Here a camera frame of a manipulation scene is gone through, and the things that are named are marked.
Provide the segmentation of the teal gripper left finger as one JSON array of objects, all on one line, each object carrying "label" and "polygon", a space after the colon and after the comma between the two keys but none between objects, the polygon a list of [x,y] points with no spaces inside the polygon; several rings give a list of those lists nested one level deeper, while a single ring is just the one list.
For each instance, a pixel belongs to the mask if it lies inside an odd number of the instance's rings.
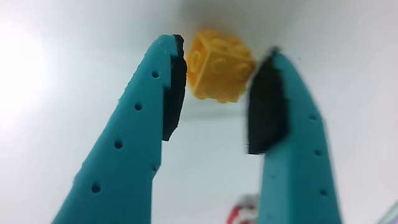
[{"label": "teal gripper left finger", "polygon": [[76,174],[55,223],[150,224],[162,143],[178,126],[187,64],[183,38],[148,48],[103,132]]}]

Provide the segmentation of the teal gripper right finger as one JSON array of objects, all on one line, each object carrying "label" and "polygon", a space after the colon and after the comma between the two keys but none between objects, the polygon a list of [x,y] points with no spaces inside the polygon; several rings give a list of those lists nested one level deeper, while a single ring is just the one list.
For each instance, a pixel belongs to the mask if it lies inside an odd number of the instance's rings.
[{"label": "teal gripper right finger", "polygon": [[264,156],[259,223],[342,222],[322,116],[278,47],[251,81],[247,132],[248,154]]}]

